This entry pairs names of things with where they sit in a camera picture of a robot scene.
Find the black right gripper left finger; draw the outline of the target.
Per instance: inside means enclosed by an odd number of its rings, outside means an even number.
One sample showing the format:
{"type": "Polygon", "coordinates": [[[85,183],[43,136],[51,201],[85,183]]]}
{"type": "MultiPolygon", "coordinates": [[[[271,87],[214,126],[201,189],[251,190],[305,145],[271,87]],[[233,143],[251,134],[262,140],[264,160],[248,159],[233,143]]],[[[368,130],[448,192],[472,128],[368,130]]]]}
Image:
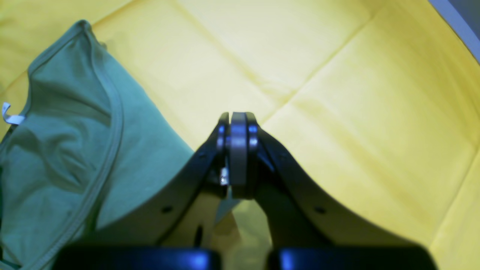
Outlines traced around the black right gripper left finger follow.
{"type": "Polygon", "coordinates": [[[209,249],[221,200],[228,193],[223,113],[181,171],[144,204],[63,248],[54,270],[220,270],[209,249]]]}

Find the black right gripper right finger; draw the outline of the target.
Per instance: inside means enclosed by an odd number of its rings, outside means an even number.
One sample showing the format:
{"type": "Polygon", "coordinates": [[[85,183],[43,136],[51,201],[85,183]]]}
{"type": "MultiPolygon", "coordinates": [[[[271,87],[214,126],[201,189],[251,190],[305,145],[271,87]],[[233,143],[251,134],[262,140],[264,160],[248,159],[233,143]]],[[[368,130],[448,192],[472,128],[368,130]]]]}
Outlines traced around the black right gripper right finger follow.
{"type": "Polygon", "coordinates": [[[266,214],[269,270],[435,270],[421,245],[383,229],[339,203],[262,130],[250,112],[229,125],[233,198],[255,200],[266,214]]]}

